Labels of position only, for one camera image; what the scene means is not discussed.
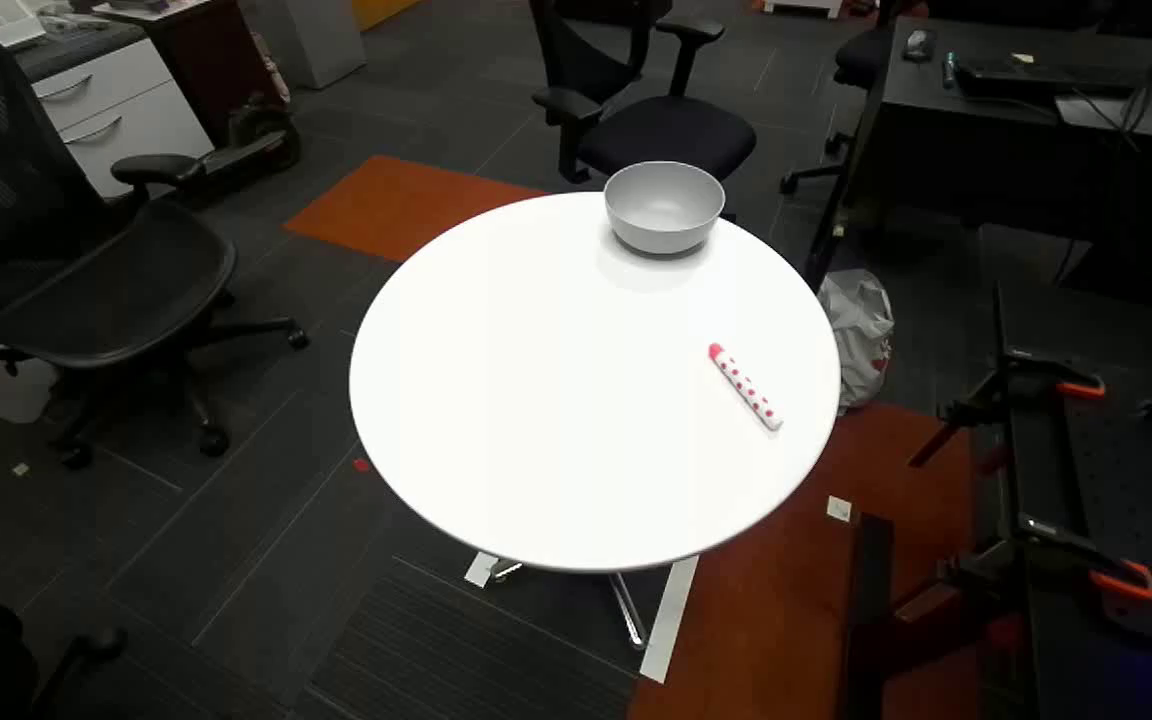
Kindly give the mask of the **white marker with red dots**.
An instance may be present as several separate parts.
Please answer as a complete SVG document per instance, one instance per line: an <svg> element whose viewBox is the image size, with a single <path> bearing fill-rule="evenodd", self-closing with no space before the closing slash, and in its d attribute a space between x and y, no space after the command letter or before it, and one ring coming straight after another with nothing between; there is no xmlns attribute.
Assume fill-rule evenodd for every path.
<svg viewBox="0 0 1152 720"><path fill-rule="evenodd" d="M769 433L785 427L775 399L755 382L755 375L722 344L708 344L708 359Z"/></svg>

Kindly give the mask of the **grey bowl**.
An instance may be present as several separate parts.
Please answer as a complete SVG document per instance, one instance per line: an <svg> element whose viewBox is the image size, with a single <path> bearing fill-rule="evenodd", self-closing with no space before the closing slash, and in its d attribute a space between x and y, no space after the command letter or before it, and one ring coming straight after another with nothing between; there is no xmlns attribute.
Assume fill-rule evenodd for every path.
<svg viewBox="0 0 1152 720"><path fill-rule="evenodd" d="M694 251L714 226L722 203L722 183L685 160L641 160L604 180L611 237L645 257Z"/></svg>

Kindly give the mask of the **round white table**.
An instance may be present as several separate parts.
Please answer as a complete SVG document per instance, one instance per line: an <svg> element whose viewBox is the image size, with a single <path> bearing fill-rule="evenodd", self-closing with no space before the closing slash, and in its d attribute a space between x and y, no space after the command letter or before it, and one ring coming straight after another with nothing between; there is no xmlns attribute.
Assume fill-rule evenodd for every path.
<svg viewBox="0 0 1152 720"><path fill-rule="evenodd" d="M779 433L708 344L775 399ZM349 406L378 481L470 550L470 589L659 573L663 599L621 622L663 681L699 554L793 501L828 447L840 357L805 277L738 222L653 259L597 192L553 192L395 265L359 315Z"/></svg>

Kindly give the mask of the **white plastic bag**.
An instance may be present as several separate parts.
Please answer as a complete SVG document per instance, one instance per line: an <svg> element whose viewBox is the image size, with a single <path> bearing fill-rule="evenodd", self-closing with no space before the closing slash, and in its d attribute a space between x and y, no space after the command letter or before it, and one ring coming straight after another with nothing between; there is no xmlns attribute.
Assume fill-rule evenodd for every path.
<svg viewBox="0 0 1152 720"><path fill-rule="evenodd" d="M892 295L875 273L840 268L822 277L820 303L840 351L840 406L862 406L881 394L892 368Z"/></svg>

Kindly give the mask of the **black padded office chair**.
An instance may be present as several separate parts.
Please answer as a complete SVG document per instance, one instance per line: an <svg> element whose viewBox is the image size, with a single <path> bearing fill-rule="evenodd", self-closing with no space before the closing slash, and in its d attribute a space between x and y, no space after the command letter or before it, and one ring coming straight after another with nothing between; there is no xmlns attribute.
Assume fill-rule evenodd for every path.
<svg viewBox="0 0 1152 720"><path fill-rule="evenodd" d="M686 92L694 55L722 36L714 21L669 17L648 0L628 0L628 55L614 58L577 32L564 0L528 0L528 17L544 58L544 86L532 105L559 133L557 170L564 180L611 176L641 160L685 160L730 176L753 156L755 129ZM669 86L614 105L641 81L654 32L675 39Z"/></svg>

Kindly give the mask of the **black scooter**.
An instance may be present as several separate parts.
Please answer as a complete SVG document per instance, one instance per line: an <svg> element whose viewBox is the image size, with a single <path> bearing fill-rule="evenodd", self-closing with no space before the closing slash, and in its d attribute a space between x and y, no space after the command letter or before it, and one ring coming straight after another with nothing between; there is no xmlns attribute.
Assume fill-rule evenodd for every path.
<svg viewBox="0 0 1152 720"><path fill-rule="evenodd" d="M185 176L185 192L220 192L237 188L239 180L258 180L271 170L295 168L303 156L300 129L292 124L292 111L247 96L224 124L224 143L214 150L203 150L190 170Z"/></svg>

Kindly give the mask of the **black mesh office chair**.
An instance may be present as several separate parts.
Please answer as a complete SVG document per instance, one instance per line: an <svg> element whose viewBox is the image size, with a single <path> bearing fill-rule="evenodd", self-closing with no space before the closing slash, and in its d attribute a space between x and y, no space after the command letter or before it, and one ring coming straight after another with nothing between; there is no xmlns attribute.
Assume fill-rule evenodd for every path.
<svg viewBox="0 0 1152 720"><path fill-rule="evenodd" d="M197 447L224 457L228 427L209 406L190 351L239 334L306 344L292 315L214 323L239 251L181 203L203 170L187 156L128 156L114 176L130 196L107 203L0 42L0 365L54 368L70 418L52 447L67 466L90 459L85 425L104 394L141 373L171 375L197 417Z"/></svg>

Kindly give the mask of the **white drawer cabinet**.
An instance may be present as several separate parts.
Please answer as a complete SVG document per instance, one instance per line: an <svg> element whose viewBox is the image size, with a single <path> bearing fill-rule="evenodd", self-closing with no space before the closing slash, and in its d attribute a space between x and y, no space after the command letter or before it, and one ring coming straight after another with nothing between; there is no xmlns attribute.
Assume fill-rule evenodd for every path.
<svg viewBox="0 0 1152 720"><path fill-rule="evenodd" d="M128 196L110 176L128 156L209 156L210 137L147 36L42 36L14 48L38 108L104 196Z"/></svg>

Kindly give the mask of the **black robot mounting stand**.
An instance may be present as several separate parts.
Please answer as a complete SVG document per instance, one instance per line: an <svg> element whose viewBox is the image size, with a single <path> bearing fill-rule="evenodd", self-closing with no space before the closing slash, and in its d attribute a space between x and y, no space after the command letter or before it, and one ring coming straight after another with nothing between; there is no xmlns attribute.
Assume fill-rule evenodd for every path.
<svg viewBox="0 0 1152 720"><path fill-rule="evenodd" d="M1152 308L1089 293L1001 293L1002 349L1067 359L1109 382L1101 404L1024 394L1002 433L1001 534L1021 511L1072 526L1152 567ZM1021 622L1029 720L1152 720L1152 605L1116 605L1054 561L1024 554L1001 589L951 589L935 573L881 599L847 636L847 687L862 711L888 681Z"/></svg>

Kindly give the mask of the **black desk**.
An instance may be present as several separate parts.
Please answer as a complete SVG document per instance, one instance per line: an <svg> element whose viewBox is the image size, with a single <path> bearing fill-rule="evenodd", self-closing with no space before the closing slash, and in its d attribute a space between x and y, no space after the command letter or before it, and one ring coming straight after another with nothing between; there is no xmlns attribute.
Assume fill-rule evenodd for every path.
<svg viewBox="0 0 1152 720"><path fill-rule="evenodd" d="M1089 239L1072 282L1152 303L1152 39L897 17L837 65L867 98L812 282L854 210L926 206Z"/></svg>

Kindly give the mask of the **orange-handled clamp upper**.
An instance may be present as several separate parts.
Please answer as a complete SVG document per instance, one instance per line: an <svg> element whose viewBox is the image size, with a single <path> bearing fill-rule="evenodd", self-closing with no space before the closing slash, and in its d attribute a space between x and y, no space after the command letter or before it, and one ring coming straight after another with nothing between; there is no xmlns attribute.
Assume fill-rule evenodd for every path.
<svg viewBox="0 0 1152 720"><path fill-rule="evenodd" d="M1002 349L968 394L938 406L938 427L912 453L912 466L923 466L957 433L1001 425L1024 394L1101 404L1109 382L1067 359Z"/></svg>

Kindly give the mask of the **orange-handled clamp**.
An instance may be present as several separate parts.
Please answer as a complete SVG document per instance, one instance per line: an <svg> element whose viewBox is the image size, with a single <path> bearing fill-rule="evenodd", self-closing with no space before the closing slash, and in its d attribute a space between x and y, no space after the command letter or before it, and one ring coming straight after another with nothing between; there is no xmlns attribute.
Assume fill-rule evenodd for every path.
<svg viewBox="0 0 1152 720"><path fill-rule="evenodd" d="M1067 359L1002 349L968 394L938 406L938 427L912 453L912 466L923 466L957 433L1001 425L1024 394L1101 404L1109 382Z"/></svg>
<svg viewBox="0 0 1152 720"><path fill-rule="evenodd" d="M935 567L951 589L1001 589L1014 561L1054 561L1089 589L1116 605L1152 605L1152 567L1101 549L1095 540L1051 520L1021 511L1002 534Z"/></svg>

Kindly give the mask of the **orange-handled clamp lower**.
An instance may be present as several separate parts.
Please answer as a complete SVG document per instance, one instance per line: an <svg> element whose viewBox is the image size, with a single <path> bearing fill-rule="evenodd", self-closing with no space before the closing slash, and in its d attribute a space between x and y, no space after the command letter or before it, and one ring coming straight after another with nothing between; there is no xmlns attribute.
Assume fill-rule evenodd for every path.
<svg viewBox="0 0 1152 720"><path fill-rule="evenodd" d="M951 589L1001 589L1014 561L1054 561L1089 589L1116 605L1152 605L1152 567L1101 549L1095 540L1051 520L1021 511L1002 534L935 567Z"/></svg>

